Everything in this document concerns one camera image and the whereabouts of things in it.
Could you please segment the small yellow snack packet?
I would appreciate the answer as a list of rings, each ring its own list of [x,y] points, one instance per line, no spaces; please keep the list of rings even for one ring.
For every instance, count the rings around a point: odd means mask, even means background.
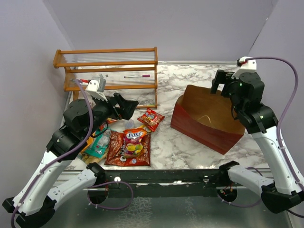
[[[148,126],[144,125],[144,124],[141,125],[141,126],[139,126],[139,128],[144,129],[147,133],[151,133],[152,132],[151,129]]]

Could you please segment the orange Japanese rice cracker bag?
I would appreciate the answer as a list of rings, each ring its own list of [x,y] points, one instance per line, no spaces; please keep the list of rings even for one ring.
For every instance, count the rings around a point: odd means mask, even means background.
[[[152,132],[155,132],[158,128],[160,122],[165,118],[165,116],[155,112],[154,110],[148,108],[146,112],[137,118],[137,120],[144,125],[146,125]]]

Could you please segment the red paper bag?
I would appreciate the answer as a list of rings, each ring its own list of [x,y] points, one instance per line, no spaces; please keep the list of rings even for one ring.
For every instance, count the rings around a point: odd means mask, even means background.
[[[187,85],[175,103],[171,128],[224,155],[243,137],[245,127],[233,119],[230,100],[220,94]]]

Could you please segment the teal snack packet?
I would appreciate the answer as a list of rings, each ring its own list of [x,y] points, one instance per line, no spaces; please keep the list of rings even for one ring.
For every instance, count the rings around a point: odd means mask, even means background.
[[[85,153],[97,158],[101,158],[110,142],[111,130],[97,130],[93,135],[92,144],[85,150]]]

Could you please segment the orange honey dijon chips bag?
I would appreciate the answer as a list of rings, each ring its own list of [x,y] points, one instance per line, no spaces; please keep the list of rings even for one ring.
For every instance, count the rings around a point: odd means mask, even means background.
[[[104,124],[102,124],[101,126],[99,126],[99,128],[97,130],[102,131],[102,130],[106,130],[106,129],[110,129],[108,121],[106,121]],[[92,144],[92,142],[93,142],[93,135],[94,135],[95,132],[93,132],[92,135],[88,138],[88,140],[86,141],[87,146],[85,146],[84,149],[81,152],[85,152],[85,150]]]

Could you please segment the red snack bag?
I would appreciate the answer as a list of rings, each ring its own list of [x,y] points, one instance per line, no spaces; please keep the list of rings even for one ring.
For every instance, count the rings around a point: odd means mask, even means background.
[[[137,157],[125,158],[123,156],[124,134],[112,131],[108,146],[109,151],[104,164],[120,167],[150,166],[151,135],[144,136],[142,141],[141,154]]]

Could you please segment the gold chips bag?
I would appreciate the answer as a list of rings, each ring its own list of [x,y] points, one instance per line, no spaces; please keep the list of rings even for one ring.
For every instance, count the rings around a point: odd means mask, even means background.
[[[109,149],[107,148],[104,152],[104,154],[99,158],[99,157],[95,157],[95,156],[92,156],[92,155],[89,155],[85,152],[80,152],[78,154],[78,158],[83,161],[85,164],[91,164],[91,163],[99,163],[101,160],[105,159],[107,157],[107,154],[108,154],[108,151]]]

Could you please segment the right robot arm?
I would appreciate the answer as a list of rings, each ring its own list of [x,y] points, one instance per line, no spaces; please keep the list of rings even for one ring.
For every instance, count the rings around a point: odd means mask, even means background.
[[[300,204],[304,200],[304,191],[299,186],[304,178],[293,177],[298,172],[282,135],[277,132],[278,120],[274,111],[261,103],[265,84],[257,73],[242,73],[233,77],[232,72],[218,70],[212,80],[211,93],[215,94],[223,84],[221,96],[229,98],[231,111],[261,149],[273,178],[262,177],[241,166],[238,162],[228,162],[219,167],[216,182],[229,186],[236,182],[260,195],[264,205],[277,214]]]

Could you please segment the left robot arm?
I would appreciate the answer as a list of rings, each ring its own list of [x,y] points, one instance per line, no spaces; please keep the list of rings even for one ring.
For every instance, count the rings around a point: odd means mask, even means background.
[[[53,186],[62,171],[88,145],[88,138],[107,118],[129,120],[138,105],[138,101],[126,100],[119,93],[107,99],[96,100],[95,106],[91,107],[85,96],[68,105],[63,114],[65,123],[53,133],[35,173],[18,195],[5,199],[2,204],[12,214],[12,227],[18,224],[22,228],[40,228],[79,191],[104,184],[104,170],[93,163],[75,178]]]

